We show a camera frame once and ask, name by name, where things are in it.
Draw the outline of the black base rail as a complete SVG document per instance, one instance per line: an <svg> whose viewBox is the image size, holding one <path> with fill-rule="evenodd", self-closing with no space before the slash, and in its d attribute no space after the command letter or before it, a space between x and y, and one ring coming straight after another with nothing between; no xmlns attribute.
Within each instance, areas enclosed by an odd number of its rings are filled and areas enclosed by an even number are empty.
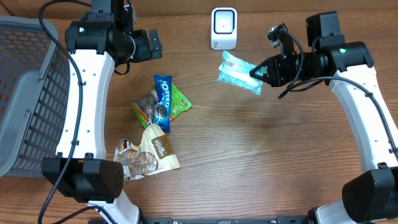
<svg viewBox="0 0 398 224"><path fill-rule="evenodd" d="M278 216L276 218L243 218L243 219L172 219L172 218L141 218L138 224L303 224L313 223L307 216Z"/></svg>

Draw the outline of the blue Oreo packet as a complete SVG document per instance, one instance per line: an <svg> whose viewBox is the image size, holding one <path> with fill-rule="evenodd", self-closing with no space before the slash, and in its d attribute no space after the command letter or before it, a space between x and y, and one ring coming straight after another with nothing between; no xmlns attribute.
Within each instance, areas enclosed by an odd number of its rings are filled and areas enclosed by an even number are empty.
<svg viewBox="0 0 398 224"><path fill-rule="evenodd" d="M170 114L172 102L172 77L164 75L154 76L158 103L154 110L154 121L163 131L170 131Z"/></svg>

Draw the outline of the grey plastic shopping basket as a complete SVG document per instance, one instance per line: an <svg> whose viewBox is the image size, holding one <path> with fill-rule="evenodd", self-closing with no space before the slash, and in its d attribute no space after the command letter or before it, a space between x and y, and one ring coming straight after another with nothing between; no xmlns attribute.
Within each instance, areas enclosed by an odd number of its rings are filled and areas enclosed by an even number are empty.
<svg viewBox="0 0 398 224"><path fill-rule="evenodd" d="M41 177L65 123L70 67L37 19L1 16L1 175Z"/></svg>

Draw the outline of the light teal snack packet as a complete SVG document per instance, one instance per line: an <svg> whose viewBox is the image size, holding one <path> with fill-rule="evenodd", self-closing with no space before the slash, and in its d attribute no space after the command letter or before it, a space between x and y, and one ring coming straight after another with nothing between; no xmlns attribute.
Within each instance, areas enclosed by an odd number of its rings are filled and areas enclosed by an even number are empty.
<svg viewBox="0 0 398 224"><path fill-rule="evenodd" d="M238 86L250 90L256 95L261 95L262 82L249 74L255 67L255 65L241 60L224 50L223 61L219 66L220 74L216 81Z"/></svg>

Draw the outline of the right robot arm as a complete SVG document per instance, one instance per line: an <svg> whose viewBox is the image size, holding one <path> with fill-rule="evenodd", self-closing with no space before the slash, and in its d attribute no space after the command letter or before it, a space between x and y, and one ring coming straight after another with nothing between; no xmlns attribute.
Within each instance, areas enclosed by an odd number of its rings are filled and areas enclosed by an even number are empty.
<svg viewBox="0 0 398 224"><path fill-rule="evenodd" d="M305 52L284 24L268 39L280 54L250 76L286 93L328 85L340 102L358 147L362 173L343 186L334 203L313 208L304 223L373 223L397 217L397 127L381 95L374 60L366 44L347 42L338 14L322 12L306 20L311 47Z"/></svg>

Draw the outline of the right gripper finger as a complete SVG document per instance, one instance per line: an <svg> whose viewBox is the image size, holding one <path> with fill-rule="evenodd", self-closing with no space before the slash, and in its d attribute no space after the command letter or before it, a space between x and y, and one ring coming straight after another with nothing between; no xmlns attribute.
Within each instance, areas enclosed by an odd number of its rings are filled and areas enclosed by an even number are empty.
<svg viewBox="0 0 398 224"><path fill-rule="evenodd" d="M267 60L261 62L259 65L254 67L250 72L250 75L263 75L267 74Z"/></svg>
<svg viewBox="0 0 398 224"><path fill-rule="evenodd" d="M256 80L262 81L264 83L268 83L268 73L267 72L250 72L249 73L252 78Z"/></svg>

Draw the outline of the beige cookie bag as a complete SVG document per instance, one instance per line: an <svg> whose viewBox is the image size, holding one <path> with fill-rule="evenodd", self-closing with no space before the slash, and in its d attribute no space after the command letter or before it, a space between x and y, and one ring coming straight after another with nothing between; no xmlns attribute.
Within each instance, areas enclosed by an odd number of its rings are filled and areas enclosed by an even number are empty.
<svg viewBox="0 0 398 224"><path fill-rule="evenodd" d="M157 124L151 124L144 130L138 146L127 139L120 140L114 161L122 164L125 182L180 167L168 137Z"/></svg>

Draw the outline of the green snack bag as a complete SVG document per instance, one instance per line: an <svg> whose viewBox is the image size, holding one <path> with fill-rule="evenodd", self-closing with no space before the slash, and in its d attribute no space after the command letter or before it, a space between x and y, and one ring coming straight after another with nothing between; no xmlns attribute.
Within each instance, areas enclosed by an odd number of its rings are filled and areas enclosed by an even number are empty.
<svg viewBox="0 0 398 224"><path fill-rule="evenodd" d="M139 101L132 104L137 118L146 129L148 125L155 123L155 114L163 115L165 109L157 109L156 106L159 100L157 97L156 88L153 88L150 93L143 96ZM172 83L172 101L170 121L173 121L180 113L188 111L192 107L191 102L185 95Z"/></svg>

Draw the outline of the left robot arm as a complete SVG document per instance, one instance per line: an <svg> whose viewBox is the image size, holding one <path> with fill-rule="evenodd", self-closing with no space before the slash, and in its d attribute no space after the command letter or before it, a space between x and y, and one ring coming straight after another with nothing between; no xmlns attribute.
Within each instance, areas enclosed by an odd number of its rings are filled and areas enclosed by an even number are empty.
<svg viewBox="0 0 398 224"><path fill-rule="evenodd" d="M92 1L90 11L73 21L58 48L70 66L62 135L53 158L41 171L52 191L96 210L105 223L144 223L123 189L123 166L106 159L104 119L110 79L121 64L161 58L156 30L136 30L130 1Z"/></svg>

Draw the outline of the white barcode scanner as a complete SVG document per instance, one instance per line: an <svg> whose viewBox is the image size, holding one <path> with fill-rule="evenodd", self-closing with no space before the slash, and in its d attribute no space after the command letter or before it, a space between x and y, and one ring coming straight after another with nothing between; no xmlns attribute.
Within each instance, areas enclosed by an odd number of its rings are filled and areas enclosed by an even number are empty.
<svg viewBox="0 0 398 224"><path fill-rule="evenodd" d="M234 50L237 44L238 13L233 7L217 7L211 13L211 48Z"/></svg>

